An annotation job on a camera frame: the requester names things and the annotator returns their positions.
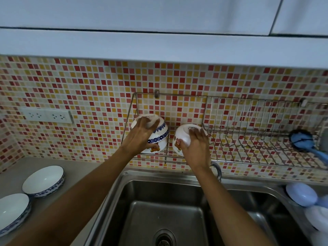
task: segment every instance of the sink drain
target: sink drain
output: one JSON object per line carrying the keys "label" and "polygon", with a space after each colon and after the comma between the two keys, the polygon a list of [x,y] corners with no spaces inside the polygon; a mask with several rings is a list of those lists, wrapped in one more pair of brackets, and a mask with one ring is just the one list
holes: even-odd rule
{"label": "sink drain", "polygon": [[156,232],[154,235],[155,246],[176,246],[175,237],[169,230],[162,229]]}

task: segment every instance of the upper cabinet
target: upper cabinet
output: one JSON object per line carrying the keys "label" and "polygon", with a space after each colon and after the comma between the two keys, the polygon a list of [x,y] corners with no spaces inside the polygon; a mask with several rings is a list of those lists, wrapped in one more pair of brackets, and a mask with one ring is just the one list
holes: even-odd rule
{"label": "upper cabinet", "polygon": [[272,33],[328,35],[328,0],[283,0]]}
{"label": "upper cabinet", "polygon": [[279,3],[280,0],[0,0],[0,26],[268,35]]}

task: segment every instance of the dish rack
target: dish rack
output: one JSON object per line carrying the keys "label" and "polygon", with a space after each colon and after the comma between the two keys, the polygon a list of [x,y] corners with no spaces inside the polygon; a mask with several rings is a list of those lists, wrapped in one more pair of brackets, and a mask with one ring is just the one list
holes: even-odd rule
{"label": "dish rack", "polygon": [[193,96],[182,94],[133,93],[121,143],[133,120],[141,114],[157,114],[169,126],[166,148],[155,154],[141,153],[139,161],[186,164],[174,152],[175,129],[181,124],[200,125],[210,136],[211,158],[217,162],[290,166],[327,170],[311,153],[300,153],[289,143],[289,132],[310,131],[319,135],[328,128],[328,104],[306,100],[279,101],[250,98]]}

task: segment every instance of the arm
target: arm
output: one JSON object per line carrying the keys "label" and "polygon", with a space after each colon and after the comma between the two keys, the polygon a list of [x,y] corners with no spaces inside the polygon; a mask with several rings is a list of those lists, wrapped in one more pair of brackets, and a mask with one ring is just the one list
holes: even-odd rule
{"label": "arm", "polygon": [[145,117],[139,119],[108,160],[60,196],[7,246],[70,245],[96,213],[126,164],[144,149],[158,147],[157,144],[149,144],[147,140],[159,120],[147,129],[148,121]]}
{"label": "arm", "polygon": [[190,131],[189,147],[179,140],[188,165],[196,175],[226,246],[273,246],[260,227],[232,198],[209,168],[209,140],[204,131]]}

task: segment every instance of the stainless steel sink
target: stainless steel sink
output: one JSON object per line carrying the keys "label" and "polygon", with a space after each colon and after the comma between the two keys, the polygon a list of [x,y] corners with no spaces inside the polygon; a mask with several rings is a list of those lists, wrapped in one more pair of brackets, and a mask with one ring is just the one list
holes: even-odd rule
{"label": "stainless steel sink", "polygon": [[[311,245],[315,229],[282,183],[223,179],[277,245]],[[320,192],[323,187],[315,187]],[[193,175],[127,170],[105,199],[85,245],[224,245]]]}

